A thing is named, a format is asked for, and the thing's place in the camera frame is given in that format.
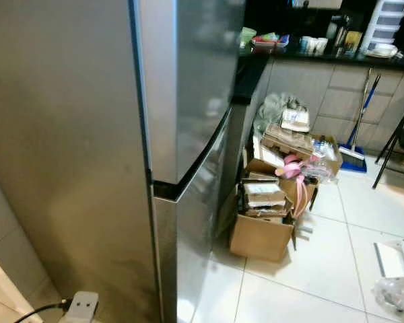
black chair leg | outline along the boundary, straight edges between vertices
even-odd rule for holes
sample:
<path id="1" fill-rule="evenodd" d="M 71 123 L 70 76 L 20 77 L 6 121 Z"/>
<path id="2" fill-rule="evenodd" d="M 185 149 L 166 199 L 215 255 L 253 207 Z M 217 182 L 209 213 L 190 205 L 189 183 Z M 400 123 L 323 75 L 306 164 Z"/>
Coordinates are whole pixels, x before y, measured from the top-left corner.
<path id="1" fill-rule="evenodd" d="M 393 151 L 393 148 L 395 147 L 395 144 L 397 143 L 397 140 L 398 140 L 398 136 L 395 136 L 395 138 L 394 138 L 394 140 L 392 142 L 391 148 L 389 148 L 388 154 L 386 155 L 386 158 L 384 159 L 383 165 L 382 165 L 382 167 L 381 167 L 381 169 L 380 169 L 380 171 L 379 171 L 379 173 L 377 175 L 376 181 L 372 185 L 373 189 L 377 187 L 378 181 L 382 177 L 383 171 L 386 168 L 386 165 L 388 164 L 388 160 L 392 155 L 392 151 Z"/>
<path id="2" fill-rule="evenodd" d="M 395 135 L 397 134 L 398 131 L 398 127 L 393 131 L 393 134 L 391 135 L 391 138 L 389 138 L 388 142 L 386 143 L 386 145 L 384 145 L 382 151 L 378 154 L 378 157 L 375 161 L 375 163 L 377 164 L 379 159 L 383 156 L 384 152 L 386 151 L 386 149 L 389 147 L 389 144 L 391 143 L 391 141 L 394 139 Z"/>

gray cabinet door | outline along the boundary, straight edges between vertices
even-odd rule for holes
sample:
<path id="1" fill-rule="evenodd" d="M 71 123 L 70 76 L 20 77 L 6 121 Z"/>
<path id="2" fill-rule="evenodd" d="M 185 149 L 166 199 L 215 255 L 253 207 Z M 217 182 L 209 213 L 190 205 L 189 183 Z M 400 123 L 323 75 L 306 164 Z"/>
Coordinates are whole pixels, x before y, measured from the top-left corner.
<path id="1" fill-rule="evenodd" d="M 333 70 L 332 64 L 275 61 L 267 94 L 285 92 L 303 101 L 310 113 L 312 127 Z"/>

plastic bag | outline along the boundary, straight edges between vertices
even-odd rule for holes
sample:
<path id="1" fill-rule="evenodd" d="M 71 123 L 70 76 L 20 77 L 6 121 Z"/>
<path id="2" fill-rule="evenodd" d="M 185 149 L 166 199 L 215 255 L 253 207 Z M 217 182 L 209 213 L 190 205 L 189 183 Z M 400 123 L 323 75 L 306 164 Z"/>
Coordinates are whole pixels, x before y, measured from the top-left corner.
<path id="1" fill-rule="evenodd" d="M 261 138 L 269 124 L 280 124 L 283 111 L 286 108 L 297 111 L 307 111 L 303 103 L 290 94 L 269 94 L 256 113 L 255 121 L 253 122 L 255 135 Z"/>
<path id="2" fill-rule="evenodd" d="M 338 183 L 338 178 L 326 162 L 326 158 L 319 158 L 314 155 L 304 164 L 301 174 L 305 177 L 315 177 L 323 184 Z"/>
<path id="3" fill-rule="evenodd" d="M 396 314 L 404 314 L 404 278 L 381 278 L 373 289 L 377 302 Z"/>

white cabinet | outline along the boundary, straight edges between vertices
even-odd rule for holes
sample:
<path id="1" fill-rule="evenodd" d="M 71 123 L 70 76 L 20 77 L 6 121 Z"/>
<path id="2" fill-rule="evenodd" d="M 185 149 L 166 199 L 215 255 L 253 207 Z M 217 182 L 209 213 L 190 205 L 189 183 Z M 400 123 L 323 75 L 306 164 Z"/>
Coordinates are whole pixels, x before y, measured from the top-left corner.
<path id="1" fill-rule="evenodd" d="M 308 0 L 309 8 L 339 9 L 343 0 Z M 302 7 L 304 0 L 295 0 L 294 7 Z"/>

stainless steel refrigerator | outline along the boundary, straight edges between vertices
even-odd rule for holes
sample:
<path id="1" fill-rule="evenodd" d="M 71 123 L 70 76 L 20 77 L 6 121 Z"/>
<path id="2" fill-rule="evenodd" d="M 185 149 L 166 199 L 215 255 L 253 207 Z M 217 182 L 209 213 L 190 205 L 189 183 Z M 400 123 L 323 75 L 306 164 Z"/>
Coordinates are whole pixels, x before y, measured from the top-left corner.
<path id="1" fill-rule="evenodd" d="M 63 297 L 190 322 L 243 0 L 0 0 L 0 185 Z"/>

